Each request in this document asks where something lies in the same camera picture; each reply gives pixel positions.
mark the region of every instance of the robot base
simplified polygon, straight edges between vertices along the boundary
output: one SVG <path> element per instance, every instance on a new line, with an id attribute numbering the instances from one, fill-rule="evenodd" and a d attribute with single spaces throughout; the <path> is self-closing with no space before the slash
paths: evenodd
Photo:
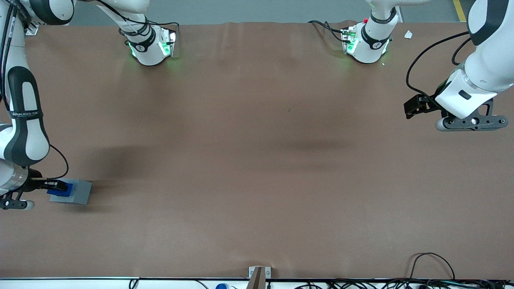
<path id="1" fill-rule="evenodd" d="M 154 29 L 156 38 L 146 51 L 140 51 L 144 49 L 142 46 L 134 45 L 133 47 L 130 42 L 127 42 L 127 45 L 132 50 L 132 56 L 134 56 L 139 63 L 146 66 L 157 65 L 166 57 L 173 57 L 175 43 L 177 41 L 176 31 L 157 25 L 151 25 L 151 28 Z"/>
<path id="2" fill-rule="evenodd" d="M 350 43 L 343 42 L 343 51 L 345 54 L 351 55 L 355 60 L 369 64 L 376 62 L 386 52 L 389 40 L 379 49 L 371 49 L 369 44 L 362 39 L 361 31 L 363 26 L 364 22 L 361 22 L 349 27 L 347 31 L 341 32 L 342 39 L 350 41 Z"/>
<path id="3" fill-rule="evenodd" d="M 59 180 L 71 185 L 71 189 L 68 192 L 69 196 L 66 196 L 66 192 L 48 190 L 48 194 L 52 195 L 50 196 L 51 202 L 61 204 L 87 205 L 87 201 L 89 200 L 89 193 L 91 192 L 92 187 L 90 182 L 74 178 L 61 178 Z"/>

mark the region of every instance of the gray floor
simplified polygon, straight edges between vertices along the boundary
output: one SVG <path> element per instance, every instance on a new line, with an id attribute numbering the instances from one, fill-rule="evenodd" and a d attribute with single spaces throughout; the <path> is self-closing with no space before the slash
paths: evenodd
<path id="1" fill-rule="evenodd" d="M 360 21 L 369 17 L 364 0 L 151 0 L 146 16 L 157 22 L 220 24 L 225 22 L 303 23 L 309 20 Z M 428 4 L 402 7 L 406 22 L 456 22 L 452 0 L 432 0 Z M 71 25 L 114 25 L 97 7 L 77 3 Z"/>

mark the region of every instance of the black cable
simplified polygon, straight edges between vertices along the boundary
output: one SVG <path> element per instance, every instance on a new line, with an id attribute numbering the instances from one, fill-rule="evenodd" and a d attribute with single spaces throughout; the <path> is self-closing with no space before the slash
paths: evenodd
<path id="1" fill-rule="evenodd" d="M 466 32 L 461 32 L 461 33 L 458 33 L 458 34 L 455 34 L 455 35 L 452 35 L 450 37 L 446 37 L 444 38 L 443 40 L 439 40 L 437 41 L 436 43 L 430 45 L 429 47 L 425 48 L 417 57 L 416 59 L 414 59 L 414 61 L 411 63 L 411 66 L 409 66 L 409 69 L 407 70 L 407 75 L 405 77 L 405 83 L 407 84 L 407 86 L 412 89 L 413 91 L 417 92 L 417 93 L 420 93 L 422 94 L 423 96 L 425 96 L 426 98 L 428 98 L 430 100 L 430 102 L 432 102 L 433 105 L 435 105 L 438 109 L 442 110 L 441 106 L 435 102 L 431 97 L 428 96 L 428 94 L 426 94 L 424 91 L 422 91 L 421 89 L 419 88 L 415 88 L 413 87 L 410 82 L 409 82 L 409 79 L 410 79 L 410 75 L 411 75 L 411 70 L 412 68 L 414 67 L 414 65 L 416 64 L 416 62 L 421 58 L 421 56 L 423 56 L 428 50 L 432 49 L 434 46 L 437 46 L 443 42 L 446 42 L 448 40 L 452 40 L 454 38 L 457 38 L 457 37 L 461 37 L 461 36 L 464 36 L 464 35 L 468 35 L 469 32 L 466 31 Z"/>
<path id="2" fill-rule="evenodd" d="M 321 21 L 318 21 L 318 20 L 311 20 L 311 21 L 309 21 L 309 22 L 307 22 L 307 23 L 318 24 L 318 25 L 322 26 L 322 27 L 323 27 L 323 28 L 325 28 L 325 29 L 330 29 L 330 30 L 332 30 L 333 32 L 339 32 L 339 33 L 341 32 L 341 30 L 334 29 L 334 28 L 330 27 L 330 25 L 329 25 L 329 26 L 326 26 L 324 23 L 321 23 Z"/>
<path id="3" fill-rule="evenodd" d="M 314 289 L 323 289 L 321 288 L 320 286 L 317 286 L 316 284 L 311 284 L 310 282 L 308 282 L 306 285 L 302 285 L 302 286 L 298 286 L 296 287 L 295 289 L 304 289 L 304 288 L 314 288 Z"/>
<path id="4" fill-rule="evenodd" d="M 11 46 L 11 41 L 12 41 L 12 32 L 13 32 L 13 29 L 14 29 L 14 25 L 12 25 L 11 27 L 11 23 L 12 23 L 12 19 L 11 19 L 11 15 L 13 19 L 16 18 L 16 12 L 17 12 L 17 8 L 14 7 L 14 6 L 9 6 L 9 10 L 7 12 L 7 16 L 6 16 L 6 19 L 5 19 L 5 25 L 4 25 L 4 34 L 2 35 L 2 48 L 1 48 L 1 52 L 0 55 L 2 56 L 2 76 L 1 76 L 1 79 L 2 79 L 2 85 L 0 86 L 2 88 L 2 99 L 4 100 L 4 105 L 5 105 L 5 108 L 7 111 L 9 111 L 9 104 L 7 103 L 7 92 L 6 92 L 6 86 L 5 86 L 5 70 L 7 69 L 7 58 L 9 56 L 9 49 L 10 49 L 10 46 Z M 9 31 L 9 38 L 7 40 L 7 43 L 5 43 L 5 39 L 7 37 L 7 32 Z"/>
<path id="5" fill-rule="evenodd" d="M 407 285 L 406 285 L 406 288 L 409 289 L 409 284 L 411 283 L 412 281 L 412 276 L 414 275 L 414 269 L 416 268 L 416 262 L 419 258 L 425 256 L 425 255 L 433 255 L 433 256 L 436 256 L 436 257 L 439 257 L 440 259 L 442 259 L 447 265 L 448 267 L 450 268 L 451 270 L 451 275 L 452 275 L 452 280 L 455 280 L 455 271 L 453 271 L 453 267 L 450 265 L 450 263 L 448 261 L 446 261 L 445 258 L 441 257 L 440 255 L 436 254 L 436 253 L 432 253 L 432 252 L 427 252 L 427 253 L 421 253 L 419 254 L 416 259 L 414 259 L 414 263 L 412 264 L 412 269 L 411 269 L 411 274 L 407 280 Z"/>
<path id="6" fill-rule="evenodd" d="M 200 283 L 205 289 L 209 289 L 207 285 L 203 284 L 200 280 L 195 280 L 196 282 Z"/>
<path id="7" fill-rule="evenodd" d="M 60 175 L 60 176 L 57 176 L 57 177 L 49 177 L 47 178 L 47 180 L 51 180 L 51 179 L 58 179 L 58 178 L 61 178 L 61 177 L 65 177 L 68 172 L 69 172 L 69 164 L 68 164 L 68 160 L 66 159 L 66 157 L 64 156 L 63 153 L 61 153 L 61 151 L 59 149 L 57 149 L 56 147 L 54 147 L 52 144 L 50 144 L 50 147 L 53 148 L 57 153 L 59 153 L 61 155 L 61 157 L 63 158 L 64 162 L 66 163 L 66 172 L 64 172 L 64 174 Z"/>
<path id="8" fill-rule="evenodd" d="M 4 59 L 5 39 L 7 38 L 7 30 L 9 30 L 9 18 L 12 13 L 12 8 L 13 8 L 12 5 L 10 5 L 9 10 L 7 10 L 7 15 L 5 17 L 4 33 L 2 34 L 2 47 L 0 48 L 0 64 L 4 63 L 3 59 Z M 6 94 L 4 93 L 4 87 L 5 87 L 5 84 L 0 86 L 0 89 L 2 90 L 2 91 L 0 91 L 0 94 L 2 95 L 2 98 L 0 98 L 0 101 L 7 97 Z"/>
<path id="9" fill-rule="evenodd" d="M 325 21 L 325 23 L 321 23 L 321 22 L 320 22 L 320 21 L 318 21 L 318 20 L 311 20 L 311 21 L 309 21 L 308 23 L 313 23 L 313 24 L 321 25 L 323 28 L 325 28 L 325 29 L 327 29 L 328 31 L 330 31 L 330 33 L 332 33 L 332 35 L 333 35 L 337 40 L 339 40 L 340 42 L 343 42 L 343 43 L 350 43 L 350 41 L 348 41 L 348 40 L 344 40 L 344 39 L 342 39 L 342 38 L 337 37 L 337 35 L 335 34 L 335 32 L 337 32 L 337 33 L 341 33 L 341 30 L 338 30 L 338 29 L 334 29 L 334 28 L 332 28 L 332 27 L 330 26 L 330 24 L 329 24 L 327 21 Z"/>
<path id="10" fill-rule="evenodd" d="M 138 283 L 139 279 L 131 279 L 128 283 L 128 289 L 135 289 Z"/>
<path id="11" fill-rule="evenodd" d="M 452 57 L 451 57 L 451 63 L 453 63 L 453 65 L 459 65 L 460 62 L 456 62 L 455 61 L 455 57 L 457 57 L 457 54 L 459 53 L 459 51 L 468 43 L 471 41 L 471 37 L 466 39 L 458 48 L 457 50 L 455 50 L 455 52 L 453 53 Z"/>

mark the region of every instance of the metal bracket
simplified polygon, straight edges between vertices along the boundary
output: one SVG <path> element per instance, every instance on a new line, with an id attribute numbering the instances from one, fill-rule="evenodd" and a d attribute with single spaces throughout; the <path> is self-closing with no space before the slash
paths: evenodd
<path id="1" fill-rule="evenodd" d="M 341 39 L 349 41 L 349 43 L 343 42 L 343 52 L 347 54 L 348 52 L 353 53 L 355 51 L 355 46 L 357 46 L 357 26 L 348 27 L 348 29 L 341 29 Z"/>
<path id="2" fill-rule="evenodd" d="M 3 210 L 8 209 L 18 209 L 18 210 L 24 210 L 27 208 L 27 201 L 20 200 L 20 197 L 22 196 L 23 192 L 16 192 L 18 195 L 16 198 L 12 197 L 12 194 L 15 193 L 14 191 L 10 191 L 2 196 L 0 196 L 0 208 Z"/>
<path id="3" fill-rule="evenodd" d="M 39 31 L 39 24 L 30 23 L 25 35 L 27 36 L 35 36 Z"/>
<path id="4" fill-rule="evenodd" d="M 492 114 L 492 99 L 482 105 L 486 106 L 485 115 L 480 114 L 479 110 L 475 110 L 463 119 L 456 118 L 448 112 L 441 112 L 441 116 L 444 118 L 437 123 L 437 129 L 440 131 L 495 131 L 509 124 L 509 120 L 505 116 Z"/>
<path id="5" fill-rule="evenodd" d="M 246 289 L 265 289 L 266 279 L 271 278 L 271 267 L 253 266 L 248 268 L 249 278 Z"/>
<path id="6" fill-rule="evenodd" d="M 263 267 L 263 266 L 251 266 L 248 267 L 248 278 L 252 278 L 253 271 L 255 271 L 255 268 L 262 267 L 264 268 L 266 279 L 271 278 L 271 267 Z"/>

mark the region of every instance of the green led light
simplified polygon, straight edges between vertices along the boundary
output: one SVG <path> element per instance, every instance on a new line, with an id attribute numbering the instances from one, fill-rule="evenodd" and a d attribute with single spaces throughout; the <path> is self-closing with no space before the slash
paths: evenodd
<path id="1" fill-rule="evenodd" d="M 129 43 L 128 46 L 130 47 L 130 50 L 132 51 L 132 56 L 136 57 L 136 52 L 134 51 L 132 45 Z"/>

